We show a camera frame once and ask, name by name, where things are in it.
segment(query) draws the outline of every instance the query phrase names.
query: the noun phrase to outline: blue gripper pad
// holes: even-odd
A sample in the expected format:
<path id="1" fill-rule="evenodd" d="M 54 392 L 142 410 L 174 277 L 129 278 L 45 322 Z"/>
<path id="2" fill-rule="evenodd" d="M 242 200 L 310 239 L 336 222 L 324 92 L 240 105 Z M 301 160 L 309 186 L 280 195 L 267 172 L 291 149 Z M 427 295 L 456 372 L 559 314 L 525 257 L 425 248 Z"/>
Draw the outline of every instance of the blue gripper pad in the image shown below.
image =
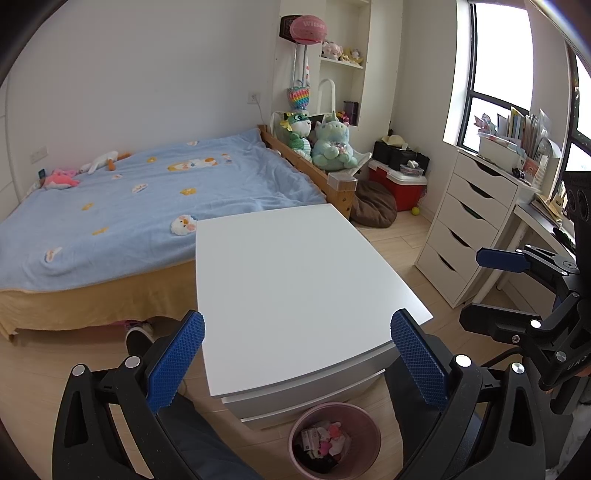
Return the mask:
<path id="1" fill-rule="evenodd" d="M 148 377 L 146 400 L 152 413 L 168 407 L 205 338 L 205 321 L 193 312 L 181 325 Z"/>
<path id="2" fill-rule="evenodd" d="M 392 340 L 396 344 L 404 365 L 411 374 L 423 400 L 439 411 L 447 407 L 447 374 L 425 340 L 417 332 L 412 317 L 406 310 L 392 315 Z"/>
<path id="3" fill-rule="evenodd" d="M 493 248 L 481 248 L 476 254 L 476 261 L 481 267 L 516 273 L 524 272 L 531 266 L 524 254 Z"/>

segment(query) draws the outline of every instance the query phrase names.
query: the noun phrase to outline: drawer handle cutout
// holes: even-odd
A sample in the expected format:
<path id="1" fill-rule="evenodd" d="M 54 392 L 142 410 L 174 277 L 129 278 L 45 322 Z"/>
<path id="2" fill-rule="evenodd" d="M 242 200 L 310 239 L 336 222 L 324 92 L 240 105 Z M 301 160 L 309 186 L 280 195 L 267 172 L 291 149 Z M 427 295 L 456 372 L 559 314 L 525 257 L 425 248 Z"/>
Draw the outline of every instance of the drawer handle cutout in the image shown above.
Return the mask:
<path id="1" fill-rule="evenodd" d="M 464 247 L 468 247 L 470 248 L 470 245 L 468 245 L 464 240 L 462 240 L 460 237 L 458 237 L 455 233 L 453 233 L 450 229 L 448 229 L 449 232 L 451 233 L 452 237 L 455 238 L 458 242 L 460 242 Z"/>
<path id="2" fill-rule="evenodd" d="M 438 256 L 438 257 L 441 259 L 441 261 L 442 261 L 443 263 L 445 263 L 445 265 L 446 265 L 446 267 L 447 267 L 447 268 L 449 268 L 449 269 L 450 269 L 450 270 L 452 270 L 452 271 L 456 271 L 456 269 L 455 269 L 455 268 L 453 268 L 453 267 L 452 267 L 452 266 L 451 266 L 449 263 L 447 263 L 447 262 L 445 261 L 445 259 L 444 259 L 444 258 L 443 258 L 441 255 L 437 254 L 437 256 Z"/>
<path id="3" fill-rule="evenodd" d="M 477 160 L 473 160 L 473 162 L 476 164 L 476 166 L 481 169 L 483 172 L 488 173 L 490 176 L 492 177 L 500 177 L 501 174 L 494 171 L 492 168 L 487 167 L 486 165 L 483 165 L 482 163 L 480 163 Z"/>
<path id="4" fill-rule="evenodd" d="M 476 185 L 474 185 L 473 183 L 468 182 L 468 185 L 470 186 L 470 188 L 472 190 L 474 190 L 478 195 L 480 195 L 481 197 L 484 197 L 486 199 L 491 199 L 492 196 L 488 195 L 487 192 L 485 192 L 484 190 L 478 188 Z"/>
<path id="5" fill-rule="evenodd" d="M 483 217 L 481 217 L 480 215 L 478 215 L 474 210 L 472 210 L 468 205 L 464 205 L 462 203 L 462 206 L 464 207 L 464 210 L 467 211 L 470 215 L 472 215 L 474 218 L 478 218 L 479 220 L 484 220 Z"/>

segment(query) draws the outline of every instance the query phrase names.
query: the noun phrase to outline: sneaker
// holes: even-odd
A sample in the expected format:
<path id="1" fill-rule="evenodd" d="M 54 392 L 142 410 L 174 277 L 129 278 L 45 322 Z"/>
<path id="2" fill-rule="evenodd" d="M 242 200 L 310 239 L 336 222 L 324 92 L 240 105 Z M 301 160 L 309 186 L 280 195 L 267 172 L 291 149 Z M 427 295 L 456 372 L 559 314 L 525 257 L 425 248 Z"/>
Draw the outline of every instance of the sneaker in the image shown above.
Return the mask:
<path id="1" fill-rule="evenodd" d="M 125 346 L 129 356 L 142 358 L 154 343 L 152 327 L 146 324 L 138 324 L 127 330 L 125 334 Z"/>

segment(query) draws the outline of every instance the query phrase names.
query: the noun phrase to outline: white shelf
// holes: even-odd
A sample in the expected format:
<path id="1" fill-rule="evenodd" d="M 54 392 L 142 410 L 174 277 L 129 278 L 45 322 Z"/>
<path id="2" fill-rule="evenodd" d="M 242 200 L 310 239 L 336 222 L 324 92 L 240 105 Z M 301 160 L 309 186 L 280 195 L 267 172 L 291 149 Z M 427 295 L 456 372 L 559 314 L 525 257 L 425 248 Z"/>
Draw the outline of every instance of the white shelf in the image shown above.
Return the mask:
<path id="1" fill-rule="evenodd" d="M 337 0 L 339 2 L 344 2 L 347 4 L 357 5 L 357 7 L 367 7 L 369 5 L 369 0 Z"/>
<path id="2" fill-rule="evenodd" d="M 361 65 L 357 65 L 356 63 L 349 63 L 349 62 L 346 62 L 346 61 L 327 59 L 327 58 L 324 58 L 324 57 L 320 57 L 320 61 L 327 61 L 329 63 L 336 63 L 336 64 L 342 65 L 344 67 L 351 67 L 352 69 L 363 70 L 363 67 Z"/>

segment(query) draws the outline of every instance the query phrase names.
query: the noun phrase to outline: blue blanket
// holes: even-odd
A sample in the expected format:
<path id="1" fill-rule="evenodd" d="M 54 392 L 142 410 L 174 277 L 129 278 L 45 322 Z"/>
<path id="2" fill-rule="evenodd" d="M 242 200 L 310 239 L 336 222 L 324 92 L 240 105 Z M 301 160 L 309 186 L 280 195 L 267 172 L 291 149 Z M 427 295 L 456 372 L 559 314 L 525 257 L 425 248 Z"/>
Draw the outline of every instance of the blue blanket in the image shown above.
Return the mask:
<path id="1" fill-rule="evenodd" d="M 59 291 L 194 258 L 196 220 L 324 203 L 259 131 L 138 153 L 0 223 L 0 290 Z M 240 248 L 240 239 L 236 239 Z"/>

